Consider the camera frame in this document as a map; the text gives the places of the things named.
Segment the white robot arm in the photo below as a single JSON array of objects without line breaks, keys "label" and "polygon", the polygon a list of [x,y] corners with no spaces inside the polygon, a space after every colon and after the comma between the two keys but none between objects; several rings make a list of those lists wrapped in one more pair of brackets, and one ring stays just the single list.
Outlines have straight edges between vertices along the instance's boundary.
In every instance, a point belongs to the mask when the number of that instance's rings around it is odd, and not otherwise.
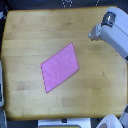
[{"label": "white robot arm", "polygon": [[[120,8],[109,7],[102,22],[92,28],[89,38],[107,42],[128,63],[128,14]],[[109,114],[96,128],[128,128],[128,104],[120,118]]]}]

